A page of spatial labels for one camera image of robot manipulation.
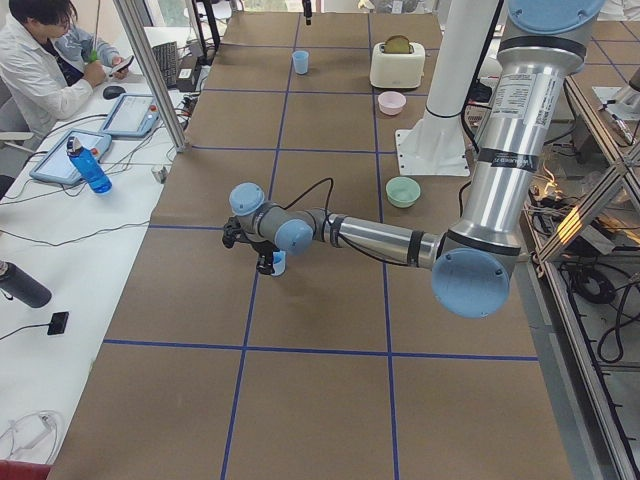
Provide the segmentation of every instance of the white shirt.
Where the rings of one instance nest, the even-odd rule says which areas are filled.
[[[91,51],[92,39],[92,35],[72,25],[69,33],[52,43],[64,60],[83,72],[83,55]],[[29,129],[42,141],[57,120],[70,117],[84,105],[93,88],[83,79],[69,87],[53,55],[10,13],[0,31],[0,45],[0,76]],[[96,50],[104,65],[111,65],[118,55],[103,41],[98,42]]]

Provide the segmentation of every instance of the black shirt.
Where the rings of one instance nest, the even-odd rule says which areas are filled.
[[[67,85],[74,85],[84,76],[84,73],[60,56],[58,51],[53,47],[51,40],[47,40],[47,43],[42,45],[42,47],[55,57],[56,62],[58,62],[58,67],[60,68],[62,75],[64,75],[64,79],[67,81]]]

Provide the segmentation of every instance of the black computer mouse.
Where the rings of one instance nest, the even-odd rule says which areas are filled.
[[[124,92],[126,92],[126,90],[118,85],[109,85],[102,92],[102,96],[107,100],[113,100],[114,98],[118,98]]]

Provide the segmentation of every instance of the green bowl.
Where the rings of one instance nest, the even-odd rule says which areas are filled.
[[[420,198],[420,185],[409,177],[394,177],[387,182],[387,200],[394,207],[408,208]]]

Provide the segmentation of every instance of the blue water bottle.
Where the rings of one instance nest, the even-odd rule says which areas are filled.
[[[67,155],[91,190],[96,193],[107,193],[111,190],[111,180],[105,175],[98,161],[73,135],[67,140]]]

